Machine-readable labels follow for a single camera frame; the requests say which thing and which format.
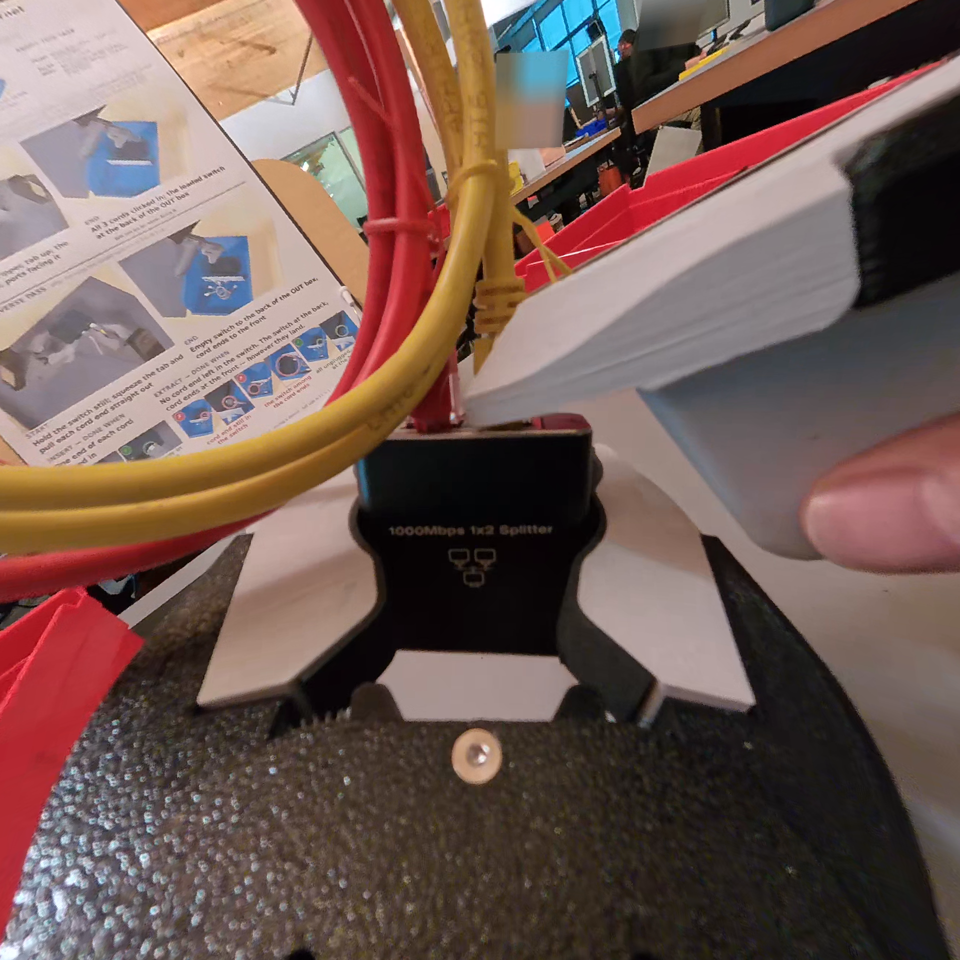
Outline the paper sheets on clipboard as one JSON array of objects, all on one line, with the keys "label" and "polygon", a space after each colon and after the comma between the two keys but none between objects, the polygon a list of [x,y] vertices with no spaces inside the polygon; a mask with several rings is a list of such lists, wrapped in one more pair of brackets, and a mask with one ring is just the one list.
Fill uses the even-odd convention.
[{"label": "paper sheets on clipboard", "polygon": [[369,250],[359,229],[351,226],[324,186],[298,165],[259,159],[252,166],[356,304],[364,306]]}]

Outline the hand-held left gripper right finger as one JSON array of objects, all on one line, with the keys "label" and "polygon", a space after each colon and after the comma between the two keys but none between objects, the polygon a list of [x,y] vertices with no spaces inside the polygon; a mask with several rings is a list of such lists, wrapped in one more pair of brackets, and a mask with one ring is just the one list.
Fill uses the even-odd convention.
[{"label": "hand-held left gripper right finger", "polygon": [[755,705],[699,529],[608,446],[594,448],[596,532],[574,559],[558,655],[619,722],[667,700],[745,713]]}]

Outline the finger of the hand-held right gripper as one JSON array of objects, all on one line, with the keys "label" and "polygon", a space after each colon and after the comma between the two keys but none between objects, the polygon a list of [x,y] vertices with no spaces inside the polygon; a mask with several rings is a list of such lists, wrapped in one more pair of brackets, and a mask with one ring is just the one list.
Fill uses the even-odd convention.
[{"label": "finger of the hand-held right gripper", "polygon": [[522,303],[464,396],[492,426],[623,388],[653,390],[826,330],[958,269],[910,263],[919,236],[882,194],[910,170],[910,134],[938,163],[958,151],[958,64],[906,80],[706,193]]}]

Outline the grey desk wood edge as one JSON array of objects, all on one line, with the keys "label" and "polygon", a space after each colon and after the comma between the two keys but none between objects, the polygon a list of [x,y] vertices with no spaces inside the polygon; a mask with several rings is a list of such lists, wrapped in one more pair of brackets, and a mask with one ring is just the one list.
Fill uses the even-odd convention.
[{"label": "grey desk wood edge", "polygon": [[834,1],[761,30],[631,113],[641,134],[699,108],[714,150],[958,52],[957,1]]}]

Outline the person's right hand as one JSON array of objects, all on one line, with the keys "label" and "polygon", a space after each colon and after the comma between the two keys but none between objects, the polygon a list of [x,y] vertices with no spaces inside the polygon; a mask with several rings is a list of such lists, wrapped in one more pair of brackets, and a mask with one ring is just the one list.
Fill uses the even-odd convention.
[{"label": "person's right hand", "polygon": [[959,570],[959,414],[834,467],[799,512],[811,546],[849,570]]}]

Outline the red plastic bin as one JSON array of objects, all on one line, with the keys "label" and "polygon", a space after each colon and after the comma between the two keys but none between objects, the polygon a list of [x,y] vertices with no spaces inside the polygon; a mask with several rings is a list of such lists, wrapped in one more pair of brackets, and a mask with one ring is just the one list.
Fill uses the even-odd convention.
[{"label": "red plastic bin", "polygon": [[[932,66],[802,114],[622,186],[546,243],[568,267],[598,258],[710,192],[745,175]],[[872,135],[845,162],[853,187],[858,308],[958,273],[958,96]]]},{"label": "red plastic bin", "polygon": [[48,797],[141,638],[84,588],[1,633],[1,930]]}]

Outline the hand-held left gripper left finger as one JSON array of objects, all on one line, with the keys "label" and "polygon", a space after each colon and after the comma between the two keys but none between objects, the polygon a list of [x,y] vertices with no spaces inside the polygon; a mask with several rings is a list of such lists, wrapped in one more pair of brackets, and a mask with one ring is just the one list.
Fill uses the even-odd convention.
[{"label": "hand-held left gripper left finger", "polygon": [[376,608],[375,563],[354,534],[355,474],[342,472],[259,521],[201,686],[203,712],[269,699],[330,719],[305,681]]}]

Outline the printed instruction sheet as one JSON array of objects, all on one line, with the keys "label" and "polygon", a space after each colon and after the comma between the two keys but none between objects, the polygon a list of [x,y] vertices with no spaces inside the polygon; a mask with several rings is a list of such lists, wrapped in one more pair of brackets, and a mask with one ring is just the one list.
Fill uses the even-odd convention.
[{"label": "printed instruction sheet", "polygon": [[2,2],[1,427],[33,467],[218,449],[323,408],[360,316],[117,2]]}]

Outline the small monitor on stand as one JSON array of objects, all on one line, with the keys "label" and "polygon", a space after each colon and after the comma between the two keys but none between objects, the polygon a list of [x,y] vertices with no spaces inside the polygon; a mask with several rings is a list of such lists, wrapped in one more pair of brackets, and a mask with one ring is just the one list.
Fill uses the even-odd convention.
[{"label": "small monitor on stand", "polygon": [[616,94],[614,63],[605,34],[601,33],[575,54],[574,62],[587,108],[603,105]]}]

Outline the black ethernet splitter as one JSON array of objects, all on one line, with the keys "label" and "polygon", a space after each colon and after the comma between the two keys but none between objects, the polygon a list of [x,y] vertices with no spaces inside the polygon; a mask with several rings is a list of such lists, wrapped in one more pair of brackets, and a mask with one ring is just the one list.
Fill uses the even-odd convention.
[{"label": "black ethernet splitter", "polygon": [[356,640],[362,661],[554,656],[574,561],[599,526],[598,471],[581,414],[385,440],[357,468],[358,531],[380,591]]}]

